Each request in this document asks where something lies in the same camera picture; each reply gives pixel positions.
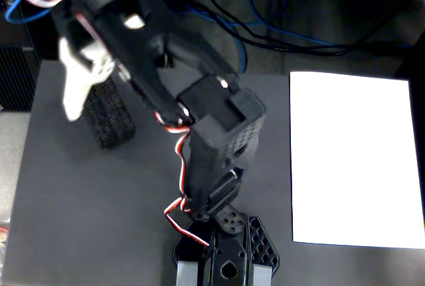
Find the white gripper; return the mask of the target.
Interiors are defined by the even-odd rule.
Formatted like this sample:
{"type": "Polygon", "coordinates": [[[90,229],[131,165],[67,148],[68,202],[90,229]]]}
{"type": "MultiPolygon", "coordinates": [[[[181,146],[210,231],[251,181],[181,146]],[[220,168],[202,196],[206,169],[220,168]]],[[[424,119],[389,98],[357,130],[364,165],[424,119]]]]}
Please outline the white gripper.
{"type": "Polygon", "coordinates": [[[59,40],[59,57],[66,69],[63,107],[68,121],[82,115],[91,89],[87,82],[105,82],[115,62],[104,41],[83,13],[77,12],[59,40]]]}

